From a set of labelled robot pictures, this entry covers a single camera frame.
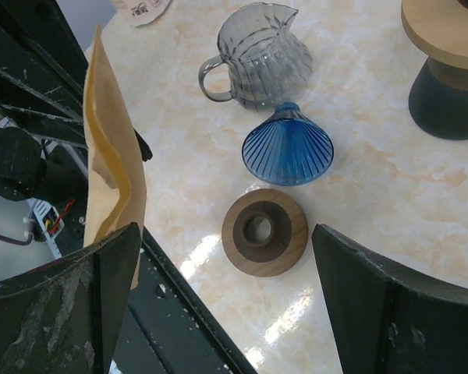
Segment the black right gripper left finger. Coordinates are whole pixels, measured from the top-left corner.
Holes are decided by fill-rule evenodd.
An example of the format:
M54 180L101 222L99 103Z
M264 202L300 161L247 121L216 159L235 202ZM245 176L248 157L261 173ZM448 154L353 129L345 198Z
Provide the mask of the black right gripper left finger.
M106 373L141 245L135 223L0 281L0 373Z

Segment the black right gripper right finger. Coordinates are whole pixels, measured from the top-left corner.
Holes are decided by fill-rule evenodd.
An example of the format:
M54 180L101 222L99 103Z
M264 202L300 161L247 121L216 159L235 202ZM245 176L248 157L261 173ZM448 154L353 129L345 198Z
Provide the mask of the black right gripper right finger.
M344 373L468 373L468 289L319 224L312 244Z

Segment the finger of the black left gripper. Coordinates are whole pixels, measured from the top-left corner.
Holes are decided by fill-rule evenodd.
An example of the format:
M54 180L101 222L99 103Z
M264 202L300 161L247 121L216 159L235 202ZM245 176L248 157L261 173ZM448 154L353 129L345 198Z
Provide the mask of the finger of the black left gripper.
M136 139L140 148L142 160L143 162L147 162L153 157L151 148L148 146L147 142L137 131L134 131L134 132L135 132Z

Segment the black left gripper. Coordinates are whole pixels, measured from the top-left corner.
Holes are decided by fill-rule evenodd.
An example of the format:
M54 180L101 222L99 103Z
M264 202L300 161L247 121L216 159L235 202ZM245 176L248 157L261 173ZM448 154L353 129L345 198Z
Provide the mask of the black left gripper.
M0 1L0 196L63 203L86 189L42 141L84 148L87 60L55 1Z

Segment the brown paper coffee filter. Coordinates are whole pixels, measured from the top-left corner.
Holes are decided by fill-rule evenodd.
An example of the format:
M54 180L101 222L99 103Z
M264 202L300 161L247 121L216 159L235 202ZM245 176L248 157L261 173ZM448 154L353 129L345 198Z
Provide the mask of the brown paper coffee filter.
M83 130L88 149L83 244L99 242L131 223L142 231L147 201L144 162L100 25L83 88Z

